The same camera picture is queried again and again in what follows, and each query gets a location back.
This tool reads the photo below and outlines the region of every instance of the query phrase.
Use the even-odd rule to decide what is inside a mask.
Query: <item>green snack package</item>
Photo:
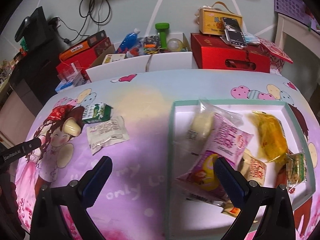
[[[110,120],[111,106],[105,103],[97,103],[91,106],[87,106],[84,109],[82,121],[84,123],[97,123]]]

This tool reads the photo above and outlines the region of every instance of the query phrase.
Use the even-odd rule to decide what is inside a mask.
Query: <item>pink snack package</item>
[[[212,128],[196,164],[176,180],[195,195],[226,201],[228,196],[214,174],[213,164],[217,158],[225,157],[236,168],[253,135],[238,129],[220,114],[214,115]]]

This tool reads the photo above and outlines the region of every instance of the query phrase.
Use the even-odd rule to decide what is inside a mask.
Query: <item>yellow box with handle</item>
[[[213,9],[216,4],[223,5],[228,12]],[[202,6],[199,11],[199,30],[204,34],[223,35],[224,26],[222,17],[236,19],[240,28],[242,28],[242,16],[232,13],[223,2],[215,2],[211,7]]]

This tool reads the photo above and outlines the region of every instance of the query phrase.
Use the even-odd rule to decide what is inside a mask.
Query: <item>open white box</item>
[[[158,70],[197,68],[185,35],[183,33],[169,33],[167,35],[167,41],[172,38],[181,40],[185,47],[188,48],[188,51],[154,54],[149,62],[149,72]],[[119,45],[120,42],[115,43],[115,49],[117,49]],[[130,74],[144,73],[146,71],[146,64],[149,58],[150,55],[126,58],[119,61],[98,65],[89,68],[86,71],[92,82]]]
[[[254,156],[257,156],[259,137],[257,128],[248,119],[248,114],[251,114],[252,111],[263,111],[276,116],[283,125],[289,149],[293,153],[303,151],[307,163],[307,182],[299,184],[295,192],[289,194],[293,210],[312,196],[316,190],[316,182],[310,152],[301,127],[287,103],[249,99],[209,101],[215,106],[244,116],[244,125],[239,128],[247,133],[254,134],[247,147]],[[166,239],[221,239],[234,221],[233,217],[221,214],[221,207],[186,200],[184,190],[174,181],[176,177],[187,172],[198,158],[181,151],[179,143],[186,135],[197,105],[198,100],[183,100],[175,101],[172,106],[168,154]],[[275,163],[267,163],[264,187],[275,187],[278,170],[279,167]],[[250,231],[257,229],[264,209],[265,207],[260,207],[256,217],[258,222],[252,225]]]

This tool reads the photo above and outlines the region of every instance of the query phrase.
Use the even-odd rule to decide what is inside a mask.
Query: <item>purple pegboard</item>
[[[306,26],[310,26],[311,23],[311,29],[317,33],[319,32],[316,29],[317,21],[305,13],[306,5],[302,0],[275,0],[275,11],[289,16]]]

